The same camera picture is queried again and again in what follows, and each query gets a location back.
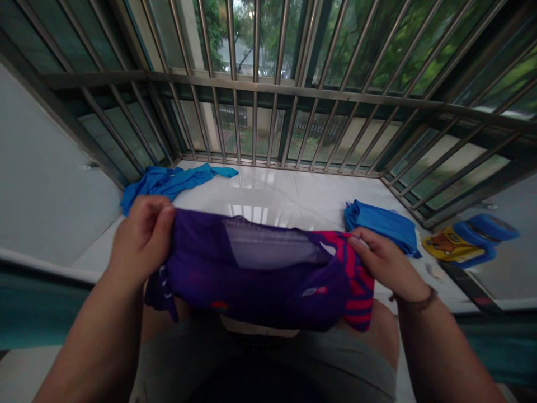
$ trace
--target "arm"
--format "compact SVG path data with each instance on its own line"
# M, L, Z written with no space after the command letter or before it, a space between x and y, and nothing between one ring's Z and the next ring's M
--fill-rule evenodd
M399 327L418 402L504 402L448 308L436 297L421 313L408 302L430 295L408 259L390 240L358 228L349 244L372 276L398 297Z
M143 284L168 254L174 214L163 196L136 199L116 231L109 267L82 306L35 403L128 401L138 365Z

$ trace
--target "crumpled blue shirt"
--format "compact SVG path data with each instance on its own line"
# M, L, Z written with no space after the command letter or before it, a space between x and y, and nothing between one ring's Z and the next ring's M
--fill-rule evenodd
M385 236L399 246L403 253L411 257L422 257L418 251L416 226L408 218L395 212L375 207L355 200L347 203L344 211L347 229L365 227Z
M209 164L203 164L188 171L179 167L173 169L147 167L139 182L125 188L120 206L123 208L123 215L127 216L138 195L164 195L173 201L183 190L195 188L210 181L216 175L230 178L238 173L233 168L211 167Z

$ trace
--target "bracelet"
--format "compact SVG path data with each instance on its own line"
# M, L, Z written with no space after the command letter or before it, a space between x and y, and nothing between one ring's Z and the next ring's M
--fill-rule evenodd
M429 289L430 289L429 296L426 299L424 299L423 301L408 302L408 301L405 301L400 296L395 295L395 294L392 294L392 296L389 298L389 300L393 301L394 299L396 299L398 302L403 302L406 305L409 305L412 308L414 308L419 313L422 313L424 310L426 310L427 308L429 308L431 306L433 301L436 299L436 296L438 295L438 292L433 287L431 287L430 285L429 285Z

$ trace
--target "person's left hand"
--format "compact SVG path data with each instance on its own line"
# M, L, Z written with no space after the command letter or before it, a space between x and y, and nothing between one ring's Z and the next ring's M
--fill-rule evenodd
M122 284L141 287L168 256L175 208L165 196L138 196L117 228L109 268Z

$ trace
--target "hand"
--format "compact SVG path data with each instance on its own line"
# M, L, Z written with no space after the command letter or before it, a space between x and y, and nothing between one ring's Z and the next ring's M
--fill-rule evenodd
M367 228L357 228L351 233L355 237L349 238L348 243L373 278L404 301L420 302L427 299L429 286L397 245ZM356 237L366 242L369 248Z
M132 289L141 287L168 256L174 216L167 197L138 196L117 228L107 271Z

